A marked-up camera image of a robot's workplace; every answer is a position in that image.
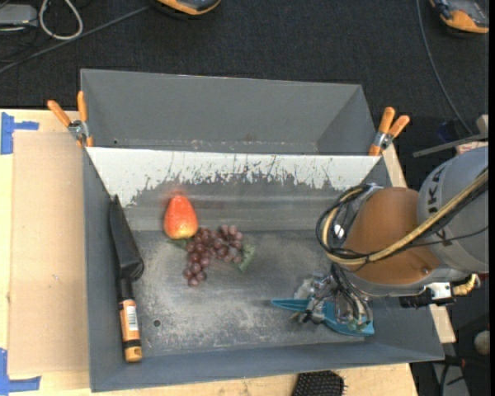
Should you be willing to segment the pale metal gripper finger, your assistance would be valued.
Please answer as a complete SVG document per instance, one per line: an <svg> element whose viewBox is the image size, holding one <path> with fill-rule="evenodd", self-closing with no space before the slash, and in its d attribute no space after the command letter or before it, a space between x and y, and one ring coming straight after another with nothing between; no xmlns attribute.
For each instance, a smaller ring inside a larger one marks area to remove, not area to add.
<svg viewBox="0 0 495 396"><path fill-rule="evenodd" d="M323 278L310 276L303 279L302 284L294 292L294 299L319 299L319 292L323 287Z"/></svg>
<svg viewBox="0 0 495 396"><path fill-rule="evenodd" d="M319 310L307 309L301 312L294 312L290 315L289 320L298 323L313 323L319 325L324 322L325 314Z"/></svg>

